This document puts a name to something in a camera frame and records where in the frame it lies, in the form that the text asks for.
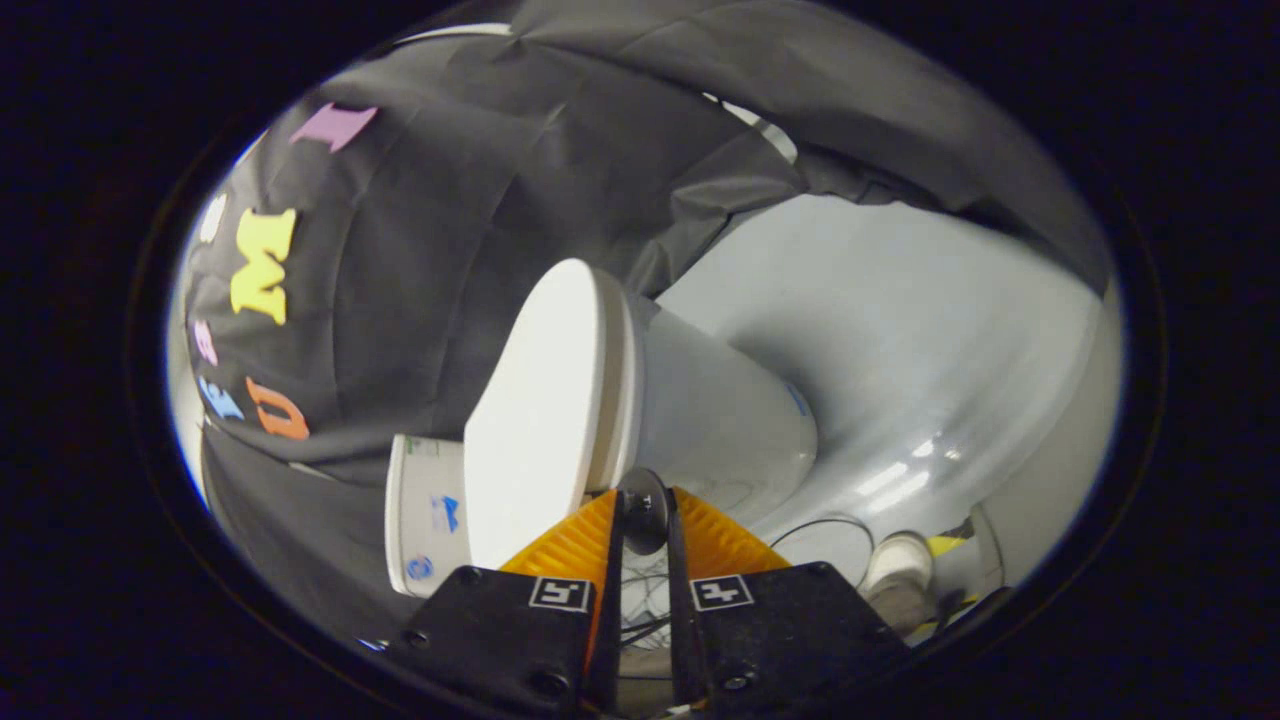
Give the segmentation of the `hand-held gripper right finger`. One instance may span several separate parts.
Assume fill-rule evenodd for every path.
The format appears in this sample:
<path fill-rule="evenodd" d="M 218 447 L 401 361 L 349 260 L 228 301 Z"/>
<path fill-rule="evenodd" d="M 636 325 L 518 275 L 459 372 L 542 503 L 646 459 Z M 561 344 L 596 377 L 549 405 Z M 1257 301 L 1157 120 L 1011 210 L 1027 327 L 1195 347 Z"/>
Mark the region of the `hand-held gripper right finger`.
<path fill-rule="evenodd" d="M 827 716 L 906 661 L 831 564 L 791 564 L 707 501 L 667 495 L 678 703 L 703 716 Z"/>

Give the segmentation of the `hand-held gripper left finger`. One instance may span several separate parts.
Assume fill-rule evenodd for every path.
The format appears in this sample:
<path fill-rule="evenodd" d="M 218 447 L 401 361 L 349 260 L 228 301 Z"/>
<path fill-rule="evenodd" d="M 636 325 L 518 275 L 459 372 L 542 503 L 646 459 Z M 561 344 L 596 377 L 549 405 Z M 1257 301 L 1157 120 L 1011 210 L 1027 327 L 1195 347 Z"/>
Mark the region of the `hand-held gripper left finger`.
<path fill-rule="evenodd" d="M 608 491 L 504 566 L 462 566 L 387 659 L 476 716 L 596 716 L 616 707 L 626 502 Z"/>

